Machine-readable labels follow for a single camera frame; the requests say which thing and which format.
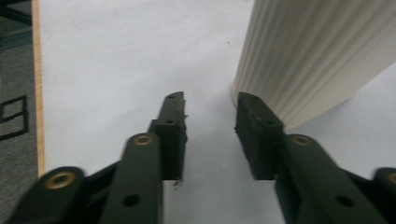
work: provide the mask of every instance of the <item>ribbed white object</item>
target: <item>ribbed white object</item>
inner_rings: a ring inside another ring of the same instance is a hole
[[[239,91],[260,96],[292,128],[394,62],[394,0],[257,0],[233,98]]]

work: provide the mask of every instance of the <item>wooden edge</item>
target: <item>wooden edge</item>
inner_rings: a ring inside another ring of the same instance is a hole
[[[41,41],[38,14],[38,0],[32,1],[33,48],[35,57],[35,116],[37,126],[37,165],[38,176],[46,172],[44,153],[43,90],[41,82]]]

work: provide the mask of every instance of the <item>white table surface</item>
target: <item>white table surface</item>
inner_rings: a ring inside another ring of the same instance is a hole
[[[164,184],[165,223],[283,223],[274,184],[254,181],[233,131],[231,86],[253,5],[246,1],[40,1],[46,168],[90,175],[184,91],[182,187]],[[288,131],[343,168],[396,166],[396,64],[348,101]]]

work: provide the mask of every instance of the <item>white surface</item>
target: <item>white surface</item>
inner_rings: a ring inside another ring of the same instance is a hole
[[[233,85],[296,127],[396,62],[396,1],[257,1]]]
[[[184,182],[165,183],[165,223],[283,223],[233,131],[231,86],[252,1],[40,1],[46,166],[87,174],[116,161],[163,97],[184,91]],[[366,177],[396,156],[393,66],[295,131]]]

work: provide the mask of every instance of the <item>gray floor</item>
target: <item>gray floor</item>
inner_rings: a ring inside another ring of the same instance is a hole
[[[19,9],[30,10],[30,3]],[[26,26],[0,18],[0,38],[26,31]],[[11,214],[22,194],[37,179],[35,135],[35,76],[32,44],[24,44],[0,51],[0,102],[23,95],[27,96],[29,132],[0,141],[0,223]],[[21,109],[21,105],[4,107],[6,115]],[[0,123],[0,135],[17,131],[21,118]]]

